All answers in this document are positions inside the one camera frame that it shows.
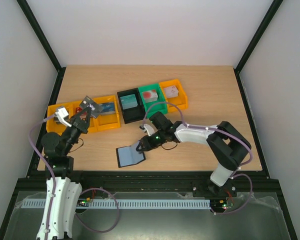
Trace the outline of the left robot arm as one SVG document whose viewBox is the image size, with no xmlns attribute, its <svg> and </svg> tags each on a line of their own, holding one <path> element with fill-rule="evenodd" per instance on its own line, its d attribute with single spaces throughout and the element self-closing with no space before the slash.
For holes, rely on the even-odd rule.
<svg viewBox="0 0 300 240">
<path fill-rule="evenodd" d="M 74 159 L 69 153 L 80 136 L 88 133 L 91 112 L 86 107 L 66 121 L 67 110 L 59 108 L 54 115 L 65 124 L 65 130 L 62 134 L 48 132 L 41 139 L 44 153 L 39 157 L 45 163 L 46 199 L 36 235 L 38 240 L 70 240 L 73 237 L 73 221 L 82 185 L 70 179 Z"/>
</svg>

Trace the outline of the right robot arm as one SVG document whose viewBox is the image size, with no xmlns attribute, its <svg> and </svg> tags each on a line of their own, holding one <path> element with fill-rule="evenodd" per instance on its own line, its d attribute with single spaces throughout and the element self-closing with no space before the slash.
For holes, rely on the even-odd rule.
<svg viewBox="0 0 300 240">
<path fill-rule="evenodd" d="M 213 126 L 190 125 L 182 121 L 173 123 L 161 112 L 156 112 L 149 120 L 157 131 L 148 124 L 142 124 L 140 128 L 147 135 L 139 140 L 136 151 L 148 152 L 167 142 L 209 146 L 218 161 L 217 168 L 207 180 L 207 189 L 214 196 L 225 191 L 226 182 L 234 177 L 245 157 L 253 157 L 251 144 L 227 121 Z"/>
</svg>

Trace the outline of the black VIP card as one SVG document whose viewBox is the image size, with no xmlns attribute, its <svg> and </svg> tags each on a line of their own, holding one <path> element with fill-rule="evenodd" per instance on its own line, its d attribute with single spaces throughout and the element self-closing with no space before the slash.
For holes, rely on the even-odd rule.
<svg viewBox="0 0 300 240">
<path fill-rule="evenodd" d="M 91 116 L 97 118 L 103 111 L 103 106 L 96 103 L 91 97 L 85 96 L 84 99 L 79 104 L 79 107 L 84 110 L 85 108 L 91 109 Z"/>
</svg>

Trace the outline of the black leather card holder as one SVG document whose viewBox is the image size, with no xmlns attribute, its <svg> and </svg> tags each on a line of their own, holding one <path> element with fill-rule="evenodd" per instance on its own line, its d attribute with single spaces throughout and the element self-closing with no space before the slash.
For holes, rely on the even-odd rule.
<svg viewBox="0 0 300 240">
<path fill-rule="evenodd" d="M 117 164 L 119 168 L 137 165 L 146 160 L 143 151 L 137 151 L 139 141 L 116 149 Z"/>
</svg>

